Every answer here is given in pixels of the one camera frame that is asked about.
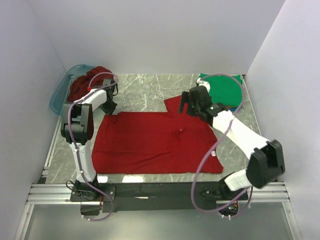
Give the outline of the bright red t shirt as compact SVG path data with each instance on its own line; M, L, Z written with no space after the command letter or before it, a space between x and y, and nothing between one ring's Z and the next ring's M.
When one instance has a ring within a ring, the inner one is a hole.
M217 142L210 126L179 113L181 97L164 100L165 112L105 115L97 132L93 167L98 174L183 174L196 172Z

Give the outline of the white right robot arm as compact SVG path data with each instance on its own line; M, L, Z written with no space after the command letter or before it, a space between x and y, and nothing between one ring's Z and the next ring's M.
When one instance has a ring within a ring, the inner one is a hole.
M230 200L249 187L261 189L285 173L281 143L255 133L236 118L235 111L230 111L220 102L213 103L205 86L198 85L183 91L178 112L198 117L220 131L247 157L245 169L235 171L218 182L218 195L222 198Z

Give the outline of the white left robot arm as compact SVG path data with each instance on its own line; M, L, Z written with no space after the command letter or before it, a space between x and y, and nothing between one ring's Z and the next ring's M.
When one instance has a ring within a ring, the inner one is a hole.
M91 139L95 130L94 111L101 109L106 115L112 115L117 107L114 102L117 94L118 81L106 78L101 86L94 86L81 98L63 104L60 132L72 150L76 184L86 183L82 195L88 201L94 201L100 195L91 151Z

